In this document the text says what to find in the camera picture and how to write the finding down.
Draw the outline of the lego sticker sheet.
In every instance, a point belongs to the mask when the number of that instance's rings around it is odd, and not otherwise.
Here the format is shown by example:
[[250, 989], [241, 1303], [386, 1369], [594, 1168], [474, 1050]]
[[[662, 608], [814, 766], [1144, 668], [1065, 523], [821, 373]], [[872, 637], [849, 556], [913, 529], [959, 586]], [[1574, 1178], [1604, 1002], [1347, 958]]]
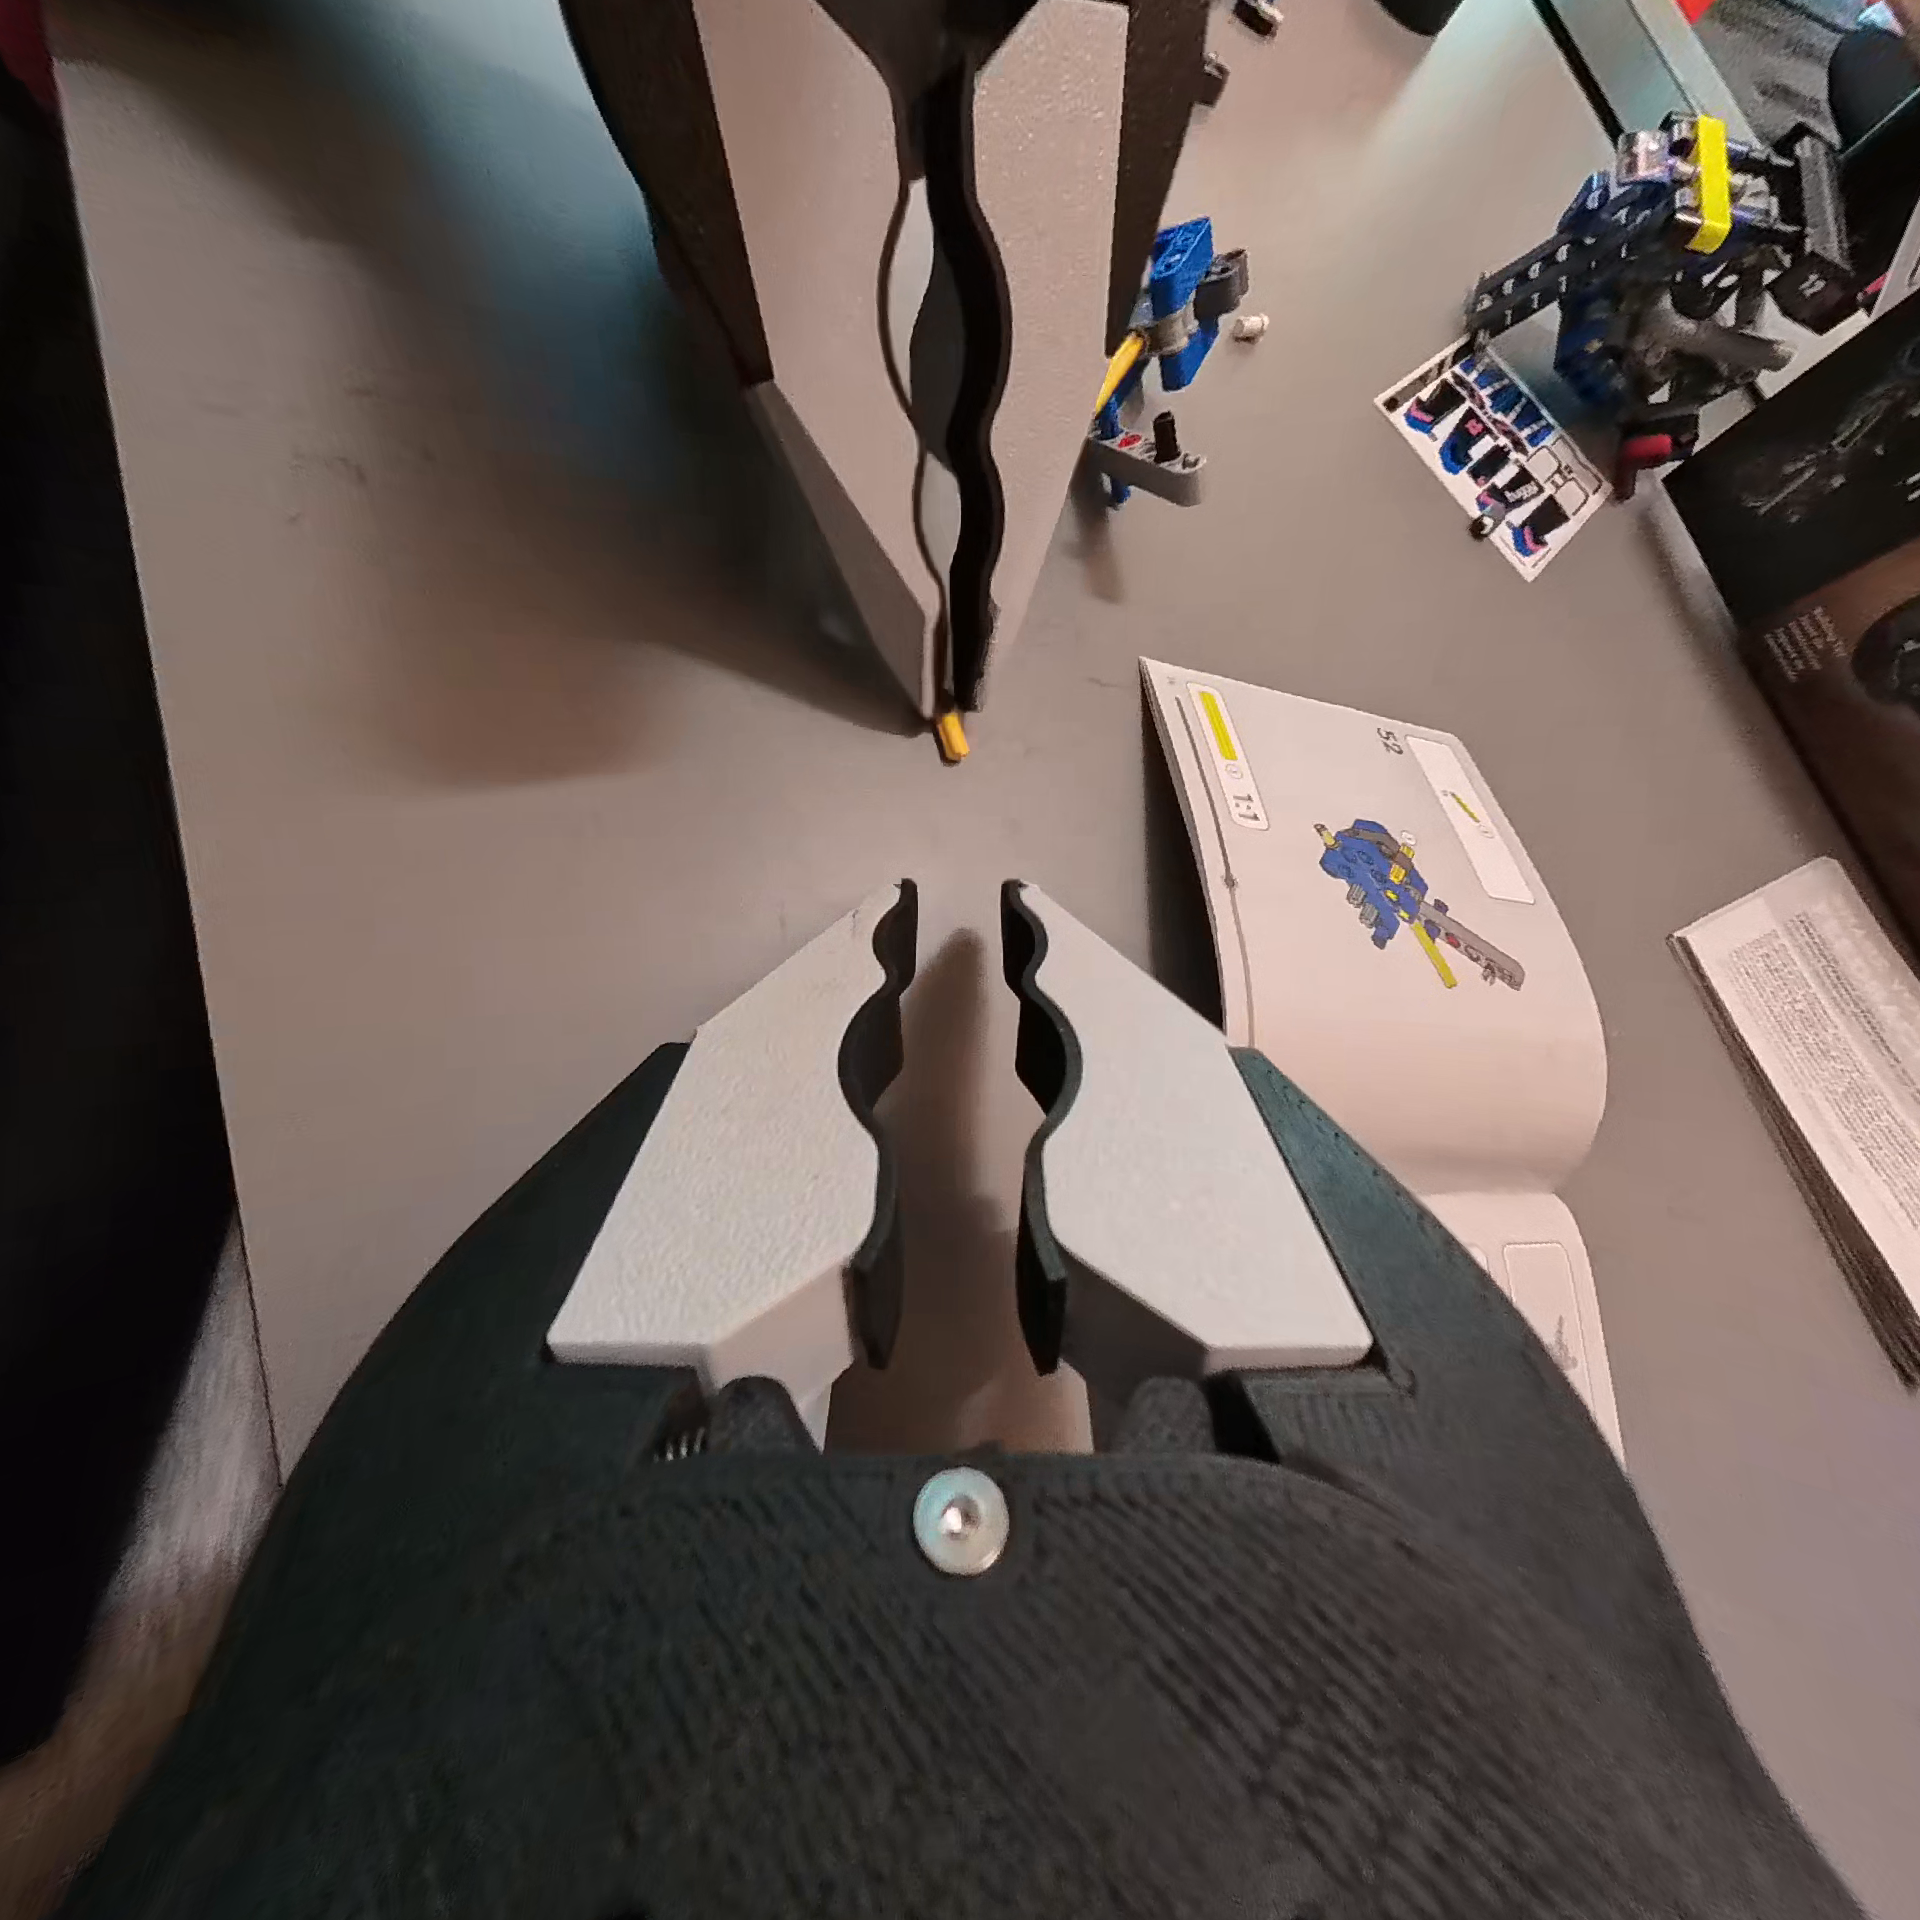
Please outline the lego sticker sheet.
[[1469, 523], [1474, 511], [1501, 522], [1480, 549], [1499, 549], [1521, 578], [1538, 578], [1610, 509], [1604, 468], [1491, 345], [1454, 338], [1382, 389], [1370, 409]]

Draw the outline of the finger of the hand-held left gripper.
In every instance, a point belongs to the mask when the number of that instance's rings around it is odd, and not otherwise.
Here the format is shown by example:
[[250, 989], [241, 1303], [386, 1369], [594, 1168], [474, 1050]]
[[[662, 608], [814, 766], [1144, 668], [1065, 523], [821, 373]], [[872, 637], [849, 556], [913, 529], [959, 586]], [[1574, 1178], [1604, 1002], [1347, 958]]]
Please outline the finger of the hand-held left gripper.
[[746, 409], [794, 463], [874, 655], [933, 704], [942, 591], [919, 541], [919, 433], [881, 356], [881, 242], [900, 208], [895, 91], [811, 0], [702, 0], [773, 373]]
[[930, 274], [903, 323], [930, 704], [1025, 621], [1109, 345], [1131, 5], [964, 5], [913, 110]]

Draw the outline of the partly built lego car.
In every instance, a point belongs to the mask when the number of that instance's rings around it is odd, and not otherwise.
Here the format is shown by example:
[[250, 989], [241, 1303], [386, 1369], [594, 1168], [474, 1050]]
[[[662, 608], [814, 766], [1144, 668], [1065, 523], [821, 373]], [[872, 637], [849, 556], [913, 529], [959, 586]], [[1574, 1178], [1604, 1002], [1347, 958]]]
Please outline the partly built lego car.
[[1554, 373], [1593, 409], [1621, 454], [1610, 490], [1697, 454], [1702, 409], [1790, 370], [1762, 307], [1799, 330], [1843, 323], [1864, 293], [1843, 208], [1843, 153], [1793, 127], [1745, 144], [1717, 113], [1624, 131], [1557, 228], [1487, 274], [1464, 307], [1487, 352], [1557, 311]]

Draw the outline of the blue grey lego sub-assembly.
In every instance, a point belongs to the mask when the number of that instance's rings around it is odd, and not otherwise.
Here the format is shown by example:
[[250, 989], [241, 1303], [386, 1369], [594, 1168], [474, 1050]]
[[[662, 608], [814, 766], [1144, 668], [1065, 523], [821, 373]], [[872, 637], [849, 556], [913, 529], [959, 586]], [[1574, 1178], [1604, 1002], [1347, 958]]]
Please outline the blue grey lego sub-assembly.
[[1210, 456], [1186, 449], [1169, 398], [1193, 389], [1242, 293], [1251, 252], [1217, 246], [1211, 220], [1186, 220], [1154, 233], [1144, 293], [1079, 440], [1102, 509], [1117, 511], [1136, 497], [1193, 509], [1210, 497]]

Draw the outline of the lego set box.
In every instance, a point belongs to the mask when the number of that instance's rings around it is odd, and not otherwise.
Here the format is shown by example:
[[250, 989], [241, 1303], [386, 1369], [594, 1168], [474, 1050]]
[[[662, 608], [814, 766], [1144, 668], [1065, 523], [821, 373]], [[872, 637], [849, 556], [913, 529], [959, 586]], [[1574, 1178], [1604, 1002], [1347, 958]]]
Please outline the lego set box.
[[1732, 650], [1920, 941], [1920, 293], [1666, 476]]

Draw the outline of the black office chair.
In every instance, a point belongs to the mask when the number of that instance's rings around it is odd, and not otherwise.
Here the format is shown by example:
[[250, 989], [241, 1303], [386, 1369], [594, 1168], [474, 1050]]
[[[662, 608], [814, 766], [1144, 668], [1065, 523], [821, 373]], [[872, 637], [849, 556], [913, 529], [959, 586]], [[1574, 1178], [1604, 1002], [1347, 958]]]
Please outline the black office chair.
[[1920, 91], [1920, 59], [1909, 39], [1885, 27], [1853, 27], [1831, 54], [1831, 120], [1833, 144], [1859, 144], [1875, 120], [1890, 120]]

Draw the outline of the lego instruction booklet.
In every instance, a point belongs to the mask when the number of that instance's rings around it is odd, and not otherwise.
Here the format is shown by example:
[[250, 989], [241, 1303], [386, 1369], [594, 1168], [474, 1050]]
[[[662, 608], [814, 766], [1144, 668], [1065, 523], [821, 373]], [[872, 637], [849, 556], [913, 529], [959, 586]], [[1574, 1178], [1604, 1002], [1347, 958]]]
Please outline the lego instruction booklet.
[[1217, 1027], [1382, 1161], [1525, 1319], [1624, 1455], [1564, 1208], [1604, 1109], [1602, 1002], [1469, 743], [1144, 655]]

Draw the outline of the pile of loose lego pieces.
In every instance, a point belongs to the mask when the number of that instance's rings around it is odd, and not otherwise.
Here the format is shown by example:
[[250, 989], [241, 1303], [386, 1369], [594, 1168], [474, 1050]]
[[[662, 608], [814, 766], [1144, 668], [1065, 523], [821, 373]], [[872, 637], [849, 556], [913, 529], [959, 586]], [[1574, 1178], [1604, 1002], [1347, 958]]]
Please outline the pile of loose lego pieces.
[[1283, 0], [1210, 0], [1193, 110], [1217, 110], [1234, 59], [1268, 50], [1284, 27]]

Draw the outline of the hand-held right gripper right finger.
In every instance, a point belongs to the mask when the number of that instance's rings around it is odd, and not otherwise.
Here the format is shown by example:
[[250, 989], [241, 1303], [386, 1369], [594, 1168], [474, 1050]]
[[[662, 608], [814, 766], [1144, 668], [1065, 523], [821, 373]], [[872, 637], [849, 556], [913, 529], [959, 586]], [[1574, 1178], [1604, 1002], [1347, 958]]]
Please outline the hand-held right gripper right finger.
[[1352, 1369], [1378, 1332], [1226, 1033], [1034, 883], [1004, 883], [1021, 1151], [1017, 1303], [1041, 1379]]

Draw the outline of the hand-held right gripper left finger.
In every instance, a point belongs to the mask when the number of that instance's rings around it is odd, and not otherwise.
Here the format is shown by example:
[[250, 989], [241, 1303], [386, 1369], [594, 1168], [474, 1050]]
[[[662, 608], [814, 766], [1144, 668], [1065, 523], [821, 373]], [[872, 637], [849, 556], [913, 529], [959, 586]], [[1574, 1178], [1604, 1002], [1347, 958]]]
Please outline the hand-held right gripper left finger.
[[900, 1342], [900, 1161], [881, 1092], [919, 970], [919, 889], [890, 883], [680, 1050], [546, 1332], [555, 1367], [782, 1382], [826, 1444], [833, 1382]]

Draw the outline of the feedback leaflet with minifigure print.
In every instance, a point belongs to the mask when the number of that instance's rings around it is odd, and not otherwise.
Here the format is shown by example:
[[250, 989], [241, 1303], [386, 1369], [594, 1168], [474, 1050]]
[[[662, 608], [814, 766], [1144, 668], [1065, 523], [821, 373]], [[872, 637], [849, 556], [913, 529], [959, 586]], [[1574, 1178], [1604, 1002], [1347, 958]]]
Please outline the feedback leaflet with minifigure print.
[[1920, 1388], [1920, 986], [1833, 859], [1666, 935], [1864, 1329]]

